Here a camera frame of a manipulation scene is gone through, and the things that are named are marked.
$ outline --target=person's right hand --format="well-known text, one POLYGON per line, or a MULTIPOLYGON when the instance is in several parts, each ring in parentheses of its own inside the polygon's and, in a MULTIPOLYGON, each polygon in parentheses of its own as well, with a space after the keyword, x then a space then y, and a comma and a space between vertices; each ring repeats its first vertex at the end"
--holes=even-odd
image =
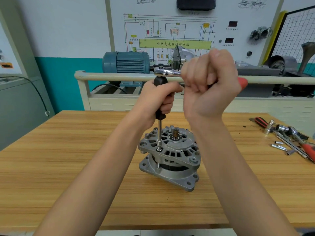
POLYGON ((183 65, 181 76, 185 81, 184 114, 192 128, 222 122, 223 111, 241 91, 233 57, 227 50, 212 49, 191 59, 183 65))

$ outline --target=black cable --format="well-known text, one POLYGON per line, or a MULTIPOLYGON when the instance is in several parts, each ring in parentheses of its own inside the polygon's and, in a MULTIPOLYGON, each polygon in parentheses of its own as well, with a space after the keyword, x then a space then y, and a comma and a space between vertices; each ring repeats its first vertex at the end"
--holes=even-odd
POLYGON ((47 110, 46 104, 45 104, 44 100, 42 99, 41 94, 39 93, 37 87, 33 84, 32 81, 30 81, 28 78, 20 77, 20 76, 0 77, 0 79, 9 79, 9 78, 20 78, 20 79, 25 79, 25 80, 29 81, 29 82, 33 85, 33 87, 35 88, 35 90, 37 91, 37 93, 38 93, 38 95, 39 95, 39 97, 40 97, 40 99, 41 99, 41 101, 42 101, 42 104, 44 105, 44 108, 45 108, 45 115, 46 115, 47 117, 49 117, 50 111, 47 110))
POLYGON ((113 84, 99 84, 98 86, 96 86, 95 88, 93 88, 92 91, 95 90, 96 88, 100 87, 100 86, 103 86, 103 85, 109 85, 109 86, 112 86, 112 87, 116 87, 116 88, 120 89, 121 91, 123 91, 125 94, 128 94, 128 93, 127 93, 126 91, 124 91, 122 88, 119 88, 119 87, 117 87, 116 85, 113 85, 113 84))

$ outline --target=wood grain surface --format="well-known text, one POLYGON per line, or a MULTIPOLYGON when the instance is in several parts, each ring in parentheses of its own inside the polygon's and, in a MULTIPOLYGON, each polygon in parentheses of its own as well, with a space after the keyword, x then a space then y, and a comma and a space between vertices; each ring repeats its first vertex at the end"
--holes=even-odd
MULTIPOLYGON (((63 111, 1 151, 0 231, 34 230, 125 115, 63 111)), ((315 165, 296 153, 286 156, 270 147, 277 138, 265 136, 249 121, 256 116, 271 119, 262 113, 224 113, 223 119, 238 149, 289 221, 296 227, 315 226, 315 165)), ((190 128, 183 113, 169 114, 165 125, 190 128)), ((136 151, 100 229, 228 226, 203 164, 198 170, 200 180, 189 193, 141 172, 139 163, 145 156, 136 151)))

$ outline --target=blue electric motor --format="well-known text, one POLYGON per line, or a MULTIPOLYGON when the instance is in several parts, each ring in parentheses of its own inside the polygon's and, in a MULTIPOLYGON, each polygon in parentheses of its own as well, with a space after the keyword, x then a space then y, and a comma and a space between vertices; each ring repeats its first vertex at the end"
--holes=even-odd
MULTIPOLYGON (((106 52, 102 67, 104 73, 150 73, 150 58, 145 52, 106 52)), ((142 82, 121 82, 120 87, 141 86, 142 82)))

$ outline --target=forearm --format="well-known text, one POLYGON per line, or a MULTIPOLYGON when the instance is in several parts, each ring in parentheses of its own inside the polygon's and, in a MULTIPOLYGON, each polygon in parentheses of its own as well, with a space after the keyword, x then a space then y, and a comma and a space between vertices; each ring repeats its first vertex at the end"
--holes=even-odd
POLYGON ((194 135, 215 192, 235 232, 239 236, 297 235, 242 157, 224 124, 206 126, 202 132, 194 131, 194 135))
POLYGON ((34 235, 95 235, 111 206, 143 131, 130 117, 116 127, 34 235))

